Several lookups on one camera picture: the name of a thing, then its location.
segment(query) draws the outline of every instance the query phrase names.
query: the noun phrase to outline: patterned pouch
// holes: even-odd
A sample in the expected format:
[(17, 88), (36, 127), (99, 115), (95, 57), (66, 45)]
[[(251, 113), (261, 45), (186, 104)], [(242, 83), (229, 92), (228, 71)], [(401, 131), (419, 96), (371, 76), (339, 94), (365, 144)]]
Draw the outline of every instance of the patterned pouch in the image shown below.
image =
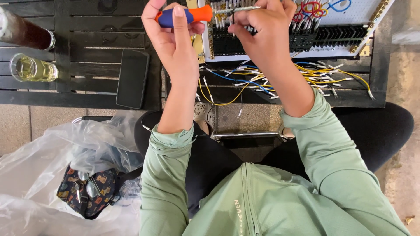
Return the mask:
[[(95, 173), (87, 180), (79, 179), (78, 171), (67, 167), (63, 181), (57, 191), (57, 196), (67, 203), (74, 211), (85, 219), (93, 220), (109, 204), (113, 205), (119, 199), (119, 190), (126, 180), (135, 179), (142, 173), (140, 167), (128, 174), (109, 169)], [(90, 197), (86, 191), (88, 181), (95, 185), (99, 194)]]

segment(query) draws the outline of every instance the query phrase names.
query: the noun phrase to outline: perforated board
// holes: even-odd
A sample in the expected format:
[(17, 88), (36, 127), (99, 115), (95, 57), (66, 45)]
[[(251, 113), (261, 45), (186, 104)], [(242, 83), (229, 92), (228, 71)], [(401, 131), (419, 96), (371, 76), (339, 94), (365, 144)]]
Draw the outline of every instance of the perforated board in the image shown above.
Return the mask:
[[(338, 0), (331, 0), (330, 3), (333, 4)], [(335, 12), (334, 10), (330, 9), (327, 16), (322, 18), (320, 25), (348, 25), (348, 24), (364, 24), (364, 25), (372, 25), (373, 27), (370, 29), (370, 33), (372, 34), (382, 18), (388, 12), (391, 5), (394, 3), (395, 0), (389, 0), (388, 5), (385, 9), (382, 9), (381, 16), (377, 18), (376, 21), (370, 21), (372, 15), (376, 12), (376, 8), (379, 4), (381, 4), (383, 0), (352, 0), (352, 5), (349, 9), (345, 12)], [(205, 0), (198, 0), (198, 6), (202, 7), (205, 5)], [(344, 9), (346, 5), (340, 6), (340, 3), (335, 5), (337, 9)], [(232, 55), (232, 56), (216, 56), (214, 59), (210, 56), (210, 47), (209, 47), (209, 31), (208, 27), (206, 27), (204, 33), (202, 34), (203, 37), (203, 49), (205, 54), (205, 61), (206, 62), (216, 62), (216, 61), (233, 61), (233, 60), (248, 60), (249, 57), (247, 55)], [(355, 52), (350, 51), (350, 47), (312, 47), (309, 52), (302, 52), (295, 56), (295, 58), (312, 58), (312, 57), (347, 57), (347, 56), (356, 56), (359, 54), (360, 50), (363, 48), (363, 45), (366, 44), (369, 36), (365, 37), (365, 39), (360, 44), (359, 48), (356, 49)]]

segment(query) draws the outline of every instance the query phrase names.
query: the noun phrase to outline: concrete floor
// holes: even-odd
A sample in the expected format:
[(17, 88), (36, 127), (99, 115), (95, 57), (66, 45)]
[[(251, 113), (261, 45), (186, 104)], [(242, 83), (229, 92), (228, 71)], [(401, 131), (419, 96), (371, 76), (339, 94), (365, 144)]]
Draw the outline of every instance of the concrete floor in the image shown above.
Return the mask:
[[(420, 2), (396, 0), (393, 28), (406, 22), (420, 25)], [(415, 130), (407, 144), (375, 174), (384, 194), (402, 221), (409, 216), (420, 217), (420, 46), (394, 45), (389, 68), (387, 101), (408, 109), (415, 119)], [(240, 105), (217, 107), (217, 132), (275, 131), (281, 123), (278, 105)], [(40, 137), (45, 129), (70, 122), (84, 115), (112, 116), (114, 110), (48, 108), (19, 105), (0, 105), (0, 156), (13, 152), (25, 143)], [(415, 218), (407, 228), (420, 236), (420, 219)]]

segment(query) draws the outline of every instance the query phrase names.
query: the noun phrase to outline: brown bottle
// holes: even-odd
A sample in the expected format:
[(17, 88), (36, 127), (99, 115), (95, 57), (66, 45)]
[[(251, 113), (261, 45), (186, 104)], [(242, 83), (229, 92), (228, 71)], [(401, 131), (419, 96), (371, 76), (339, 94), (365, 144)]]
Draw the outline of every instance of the brown bottle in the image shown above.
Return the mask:
[(54, 47), (54, 34), (0, 6), (0, 41), (19, 46), (50, 50)]

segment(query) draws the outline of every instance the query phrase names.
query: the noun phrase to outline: black smartphone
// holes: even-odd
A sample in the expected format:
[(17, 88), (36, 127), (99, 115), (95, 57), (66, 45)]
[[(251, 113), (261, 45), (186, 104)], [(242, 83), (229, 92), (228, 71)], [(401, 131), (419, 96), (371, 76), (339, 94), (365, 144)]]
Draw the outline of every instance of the black smartphone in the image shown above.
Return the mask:
[(142, 108), (149, 59), (150, 55), (146, 52), (124, 49), (118, 81), (117, 105)]

